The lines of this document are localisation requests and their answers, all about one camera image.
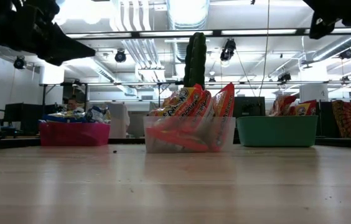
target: clear plastic bin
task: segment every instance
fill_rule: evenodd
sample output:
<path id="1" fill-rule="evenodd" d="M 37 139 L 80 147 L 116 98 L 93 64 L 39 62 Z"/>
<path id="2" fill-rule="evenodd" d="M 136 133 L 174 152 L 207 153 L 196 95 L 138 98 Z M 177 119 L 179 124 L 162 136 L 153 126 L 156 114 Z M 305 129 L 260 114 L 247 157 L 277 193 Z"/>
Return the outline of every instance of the clear plastic bin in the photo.
<path id="1" fill-rule="evenodd" d="M 230 150 L 235 118 L 144 117 L 148 153 L 223 152 Z"/>

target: ceiling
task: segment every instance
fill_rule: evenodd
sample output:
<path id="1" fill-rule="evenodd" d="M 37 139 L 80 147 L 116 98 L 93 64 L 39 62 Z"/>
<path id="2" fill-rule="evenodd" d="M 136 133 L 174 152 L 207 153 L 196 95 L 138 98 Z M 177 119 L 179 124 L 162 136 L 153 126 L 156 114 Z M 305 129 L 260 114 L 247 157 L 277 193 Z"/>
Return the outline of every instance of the ceiling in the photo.
<path id="1" fill-rule="evenodd" d="M 85 9 L 78 6 L 77 2 L 82 0 L 67 0 L 74 2 L 73 13 L 86 16 Z M 149 1 L 149 22 L 153 30 L 169 30 L 169 21 L 167 18 L 165 0 Z M 132 14 L 133 5 L 131 5 L 130 14 Z M 61 25 L 65 33 L 86 33 L 86 32 L 113 32 L 110 26 L 109 14 L 105 9 L 101 9 L 102 19 L 96 24 L 88 24 L 83 19 L 68 19 Z M 268 2 L 256 1 L 255 5 L 250 5 L 250 0 L 213 0 L 210 1 L 207 29 L 286 29 L 286 28 L 309 28 L 311 24 L 312 9 L 309 8 L 302 0 L 270 0 L 269 20 L 268 20 Z M 341 36 L 332 35 L 312 40 L 299 36 L 288 37 L 237 37 L 236 54 L 230 60 L 227 67 L 221 66 L 218 52 L 226 42 L 225 37 L 210 37 L 207 42 L 206 76 L 211 77 L 209 72 L 215 72 L 213 77 L 216 81 L 237 82 L 246 81 L 246 75 L 250 81 L 265 81 L 276 79 L 268 77 L 270 73 L 286 63 L 291 58 L 301 52 L 315 52 L 327 45 L 340 39 Z M 184 76 L 184 65 L 179 64 L 174 58 L 172 44 L 165 43 L 169 39 L 154 39 L 154 43 L 159 54 L 159 59 L 166 69 L 165 77 L 167 80 L 181 80 Z M 96 49 L 96 59 L 99 60 L 109 71 L 113 73 L 116 80 L 122 82 L 138 82 L 135 75 L 136 63 L 126 52 L 127 60 L 124 63 L 115 61 L 117 49 L 123 49 L 121 40 L 82 40 L 83 44 Z M 7 56 L 19 55 L 24 53 L 13 52 L 11 50 L 2 50 L 2 54 Z M 28 56 L 29 62 L 42 63 L 37 57 Z M 299 67 L 296 63 L 285 67 L 292 75 L 292 80 L 299 80 Z M 344 66 L 341 67 L 341 60 L 330 58 L 323 62 L 327 66 L 329 78 L 338 80 L 343 74 L 351 72 L 351 59 L 344 60 Z M 99 75 L 94 72 L 88 65 L 78 62 L 66 63 L 65 78 L 79 78 L 83 82 L 99 82 Z M 91 89 L 92 91 L 119 91 L 117 87 L 105 86 Z"/>

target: plastic container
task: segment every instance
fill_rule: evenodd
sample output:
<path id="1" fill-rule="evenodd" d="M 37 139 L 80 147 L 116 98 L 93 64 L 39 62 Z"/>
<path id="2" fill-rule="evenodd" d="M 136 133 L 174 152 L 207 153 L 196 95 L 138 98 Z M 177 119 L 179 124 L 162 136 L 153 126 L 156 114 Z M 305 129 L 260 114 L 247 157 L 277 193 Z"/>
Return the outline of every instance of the plastic container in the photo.
<path id="1" fill-rule="evenodd" d="M 104 146 L 110 126 L 100 123 L 40 123 L 42 146 Z"/>
<path id="2" fill-rule="evenodd" d="M 239 139 L 247 147 L 311 147 L 318 116 L 251 116 L 236 120 Z"/>
<path id="3" fill-rule="evenodd" d="M 148 153 L 230 150 L 235 118 L 144 117 Z"/>

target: table surface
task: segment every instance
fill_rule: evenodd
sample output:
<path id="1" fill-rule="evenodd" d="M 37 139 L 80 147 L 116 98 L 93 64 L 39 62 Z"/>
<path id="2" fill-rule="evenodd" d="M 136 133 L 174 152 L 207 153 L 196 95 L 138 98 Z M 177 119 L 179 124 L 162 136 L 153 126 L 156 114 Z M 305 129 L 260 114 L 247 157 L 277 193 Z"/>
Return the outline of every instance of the table surface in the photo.
<path id="1" fill-rule="evenodd" d="M 234 147 L 3 149 L 0 223 L 351 223 L 351 149 Z"/>

